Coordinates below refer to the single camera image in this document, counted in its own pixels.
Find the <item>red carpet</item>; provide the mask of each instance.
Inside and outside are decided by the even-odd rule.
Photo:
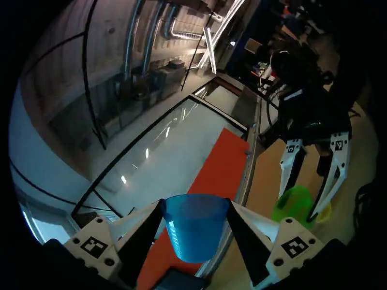
[[[214,194],[234,200],[246,163],[244,151],[248,149],[246,141],[223,129],[188,193]],[[200,266],[176,257],[164,229],[148,253],[137,280],[137,289],[149,290],[170,267],[194,275]]]

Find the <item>wall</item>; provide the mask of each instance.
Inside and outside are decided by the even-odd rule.
[[[90,87],[121,72],[127,27],[135,2],[136,0],[99,0],[97,2],[88,36],[87,67]],[[213,7],[216,1],[207,2],[210,7]],[[92,0],[75,0],[57,17],[40,38],[25,70],[49,48],[84,31],[91,3]],[[156,4],[157,1],[153,0],[148,0],[144,4],[134,43],[132,67],[141,64],[149,19],[153,15]],[[175,25],[176,30],[201,33],[208,16],[199,18],[187,15],[187,10],[186,7],[181,9]],[[196,44],[197,41],[166,40],[158,33],[153,45],[151,61],[193,54]],[[37,87],[43,114],[48,120],[84,93],[81,57],[82,37],[53,51],[29,73],[34,74],[34,79],[28,81],[33,81]]]
[[[62,161],[35,130],[25,110],[20,86],[16,89],[11,109],[8,142],[12,162],[35,185],[74,203],[79,201],[89,187],[90,182]],[[33,199],[67,212],[74,208],[74,205],[56,200],[33,188],[12,167],[11,173],[14,182]],[[96,201],[94,205],[106,208],[101,202]]]

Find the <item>white wall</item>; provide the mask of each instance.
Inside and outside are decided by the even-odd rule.
[[[78,202],[90,182],[62,161],[44,142],[31,124],[20,87],[14,96],[9,124],[9,156],[16,168],[40,188],[71,202]],[[14,182],[30,197],[67,212],[74,206],[47,196],[24,181],[11,167]],[[94,206],[106,208],[95,201]]]

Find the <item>fluorescent light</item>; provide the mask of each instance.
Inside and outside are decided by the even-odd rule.
[[[198,94],[200,94],[202,91],[204,91],[206,89],[206,87],[202,87],[200,90],[197,91],[197,93],[195,93],[195,96],[197,96]]]
[[[214,52],[214,44],[212,43],[211,30],[209,27],[205,29],[203,27],[204,36],[206,37],[207,48],[209,49],[209,60],[211,62],[212,73],[216,74],[216,63],[215,63],[215,52]]]
[[[233,5],[231,6],[230,10],[227,12],[227,15],[224,17],[218,31],[215,33],[215,36],[213,37],[213,44],[214,46],[218,42],[221,34],[227,27],[227,25],[230,23],[231,19],[234,17],[235,13],[238,11],[238,9],[242,6],[245,0],[236,0]],[[204,66],[204,63],[207,61],[209,57],[209,49],[207,47],[206,52],[202,56],[202,59],[199,61],[198,66],[202,68]]]

